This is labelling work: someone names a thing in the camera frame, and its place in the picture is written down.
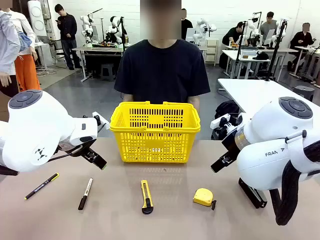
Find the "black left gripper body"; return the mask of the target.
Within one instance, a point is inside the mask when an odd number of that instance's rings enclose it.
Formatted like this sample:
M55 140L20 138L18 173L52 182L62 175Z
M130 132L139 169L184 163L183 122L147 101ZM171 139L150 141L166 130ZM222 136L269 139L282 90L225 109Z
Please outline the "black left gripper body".
M68 156L71 156L71 157L96 158L98 154L91 149L91 146L95 142L96 142L96 139L92 139L92 140L83 142L78 146L73 146L69 150L64 150L60 145L58 145L57 150L65 152Z

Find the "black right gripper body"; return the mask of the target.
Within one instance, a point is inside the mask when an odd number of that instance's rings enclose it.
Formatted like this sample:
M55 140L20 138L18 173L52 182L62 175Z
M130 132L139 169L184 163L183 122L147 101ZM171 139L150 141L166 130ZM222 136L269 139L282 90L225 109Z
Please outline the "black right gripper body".
M235 136L236 132L231 132L222 140L222 144L227 150L222 156L225 161L235 161L240 153L240 149L236 145Z

